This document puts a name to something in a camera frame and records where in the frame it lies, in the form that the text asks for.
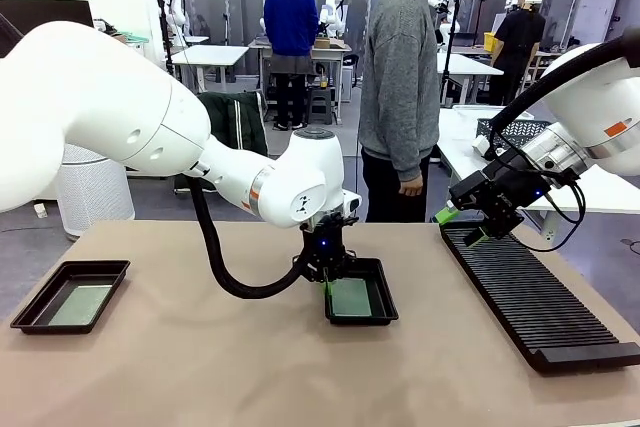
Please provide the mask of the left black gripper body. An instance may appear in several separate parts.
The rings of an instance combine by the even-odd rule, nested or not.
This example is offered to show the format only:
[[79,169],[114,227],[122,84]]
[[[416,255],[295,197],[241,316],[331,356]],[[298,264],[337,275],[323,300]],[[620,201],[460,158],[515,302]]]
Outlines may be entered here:
[[357,217],[345,217],[340,213],[324,216],[314,227],[309,223],[301,226],[303,248],[301,254],[313,256],[320,261],[327,270],[328,280],[330,272],[336,267],[345,251],[343,243],[343,229],[358,221]]

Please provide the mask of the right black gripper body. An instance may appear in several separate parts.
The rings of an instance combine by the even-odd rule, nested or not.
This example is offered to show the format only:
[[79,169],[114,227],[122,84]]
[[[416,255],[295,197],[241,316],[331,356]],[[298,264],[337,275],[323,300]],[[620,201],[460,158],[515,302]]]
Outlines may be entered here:
[[449,193],[459,211],[481,211],[484,218],[477,227],[482,227],[489,238],[501,239],[523,221],[517,210],[528,207],[550,190],[547,180],[533,173],[533,166],[525,157],[503,153],[482,170],[454,184]]

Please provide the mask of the person's right hand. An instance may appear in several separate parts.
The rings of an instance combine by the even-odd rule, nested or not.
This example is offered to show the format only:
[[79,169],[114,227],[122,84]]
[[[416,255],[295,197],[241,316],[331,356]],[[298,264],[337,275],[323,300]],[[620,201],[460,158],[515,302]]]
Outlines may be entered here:
[[401,181],[399,194],[407,197],[416,197],[420,196],[423,192],[424,181],[421,175],[418,175],[416,178]]

